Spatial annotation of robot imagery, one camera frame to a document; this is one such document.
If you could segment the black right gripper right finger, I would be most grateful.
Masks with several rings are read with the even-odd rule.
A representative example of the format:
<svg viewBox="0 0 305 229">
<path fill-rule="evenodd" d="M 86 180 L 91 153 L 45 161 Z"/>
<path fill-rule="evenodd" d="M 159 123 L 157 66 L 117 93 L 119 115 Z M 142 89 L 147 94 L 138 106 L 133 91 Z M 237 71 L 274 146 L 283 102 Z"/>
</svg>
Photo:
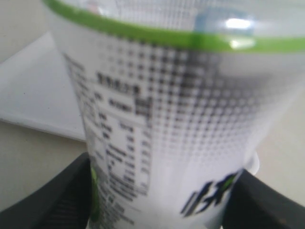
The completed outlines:
<svg viewBox="0 0 305 229">
<path fill-rule="evenodd" d="M 244 170 L 232 190 L 222 227 L 304 229 L 305 208 Z"/>
</svg>

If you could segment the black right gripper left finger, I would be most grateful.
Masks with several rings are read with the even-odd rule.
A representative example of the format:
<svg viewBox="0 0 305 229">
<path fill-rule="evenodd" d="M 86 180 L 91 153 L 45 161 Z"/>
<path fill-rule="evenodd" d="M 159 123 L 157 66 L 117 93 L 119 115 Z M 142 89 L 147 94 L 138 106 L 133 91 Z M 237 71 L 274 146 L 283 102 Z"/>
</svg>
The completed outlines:
<svg viewBox="0 0 305 229">
<path fill-rule="evenodd" d="M 84 229 L 92 206 L 88 153 L 77 157 L 50 182 L 1 211 L 2 229 Z"/>
</svg>

